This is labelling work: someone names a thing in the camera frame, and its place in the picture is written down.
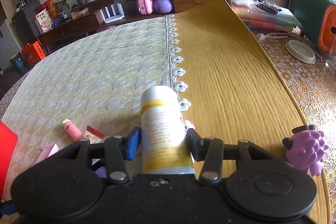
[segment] white bottle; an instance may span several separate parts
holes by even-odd
[[[142,169],[145,174],[194,174],[176,93],[151,87],[141,96]]]

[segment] pink suitcase toy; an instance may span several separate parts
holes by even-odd
[[[150,15],[153,12],[153,0],[138,0],[139,12],[142,15]]]

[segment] purple grape toy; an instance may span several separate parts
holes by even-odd
[[[323,131],[316,130],[315,125],[301,126],[292,130],[291,138],[284,138],[282,144],[290,164],[300,170],[320,176],[323,168],[324,151],[329,147],[323,139]]]

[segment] purple kettlebell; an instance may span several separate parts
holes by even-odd
[[[312,176],[321,175],[324,151],[329,148],[324,133],[313,124],[294,128],[292,133],[292,137],[282,140],[288,162]]]
[[[169,13],[172,10],[170,0],[155,0],[155,10],[160,14]]]

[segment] mustard yellow cloth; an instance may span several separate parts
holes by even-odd
[[[213,0],[176,14],[175,23],[186,70],[179,80],[189,86],[180,97],[192,104],[184,119],[202,137],[227,144],[248,139],[284,157],[282,139],[307,122],[272,61],[227,2]],[[199,172],[200,164],[195,167]],[[224,177],[234,170],[233,161],[223,162]],[[310,217],[330,223],[325,174],[314,180],[318,197]]]

